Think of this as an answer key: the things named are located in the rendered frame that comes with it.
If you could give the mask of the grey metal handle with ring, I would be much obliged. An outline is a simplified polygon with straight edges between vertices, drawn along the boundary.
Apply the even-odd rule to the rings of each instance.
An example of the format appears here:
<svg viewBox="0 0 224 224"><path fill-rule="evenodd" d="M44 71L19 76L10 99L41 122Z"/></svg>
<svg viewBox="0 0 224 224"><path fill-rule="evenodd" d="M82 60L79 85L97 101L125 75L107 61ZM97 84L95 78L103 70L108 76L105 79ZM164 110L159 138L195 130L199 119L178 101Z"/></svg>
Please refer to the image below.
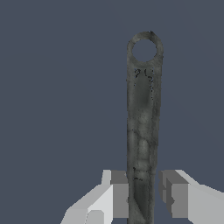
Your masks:
<svg viewBox="0 0 224 224"><path fill-rule="evenodd" d="M140 40L151 41L157 50L146 62L132 52ZM163 57L163 44L153 31L140 32L127 44L127 224L154 224Z"/></svg>

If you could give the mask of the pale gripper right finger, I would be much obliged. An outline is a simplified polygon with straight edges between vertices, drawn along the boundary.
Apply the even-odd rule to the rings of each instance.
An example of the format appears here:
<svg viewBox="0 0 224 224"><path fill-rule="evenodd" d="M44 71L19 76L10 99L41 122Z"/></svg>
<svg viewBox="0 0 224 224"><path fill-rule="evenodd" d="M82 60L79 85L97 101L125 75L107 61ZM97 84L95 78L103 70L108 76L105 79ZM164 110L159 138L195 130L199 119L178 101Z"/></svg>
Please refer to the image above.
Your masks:
<svg viewBox="0 0 224 224"><path fill-rule="evenodd" d="M224 192L201 185L182 170L158 172L158 191L172 218L224 224Z"/></svg>

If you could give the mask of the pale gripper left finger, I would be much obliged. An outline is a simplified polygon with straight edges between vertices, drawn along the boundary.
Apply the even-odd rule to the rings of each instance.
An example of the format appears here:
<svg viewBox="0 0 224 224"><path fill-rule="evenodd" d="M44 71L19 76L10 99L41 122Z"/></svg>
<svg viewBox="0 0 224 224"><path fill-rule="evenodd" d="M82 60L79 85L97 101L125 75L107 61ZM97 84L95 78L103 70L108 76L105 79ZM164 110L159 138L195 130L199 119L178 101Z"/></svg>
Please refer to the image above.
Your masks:
<svg viewBox="0 0 224 224"><path fill-rule="evenodd" d="M104 170L101 184L70 206L60 224L112 224L129 217L126 171Z"/></svg>

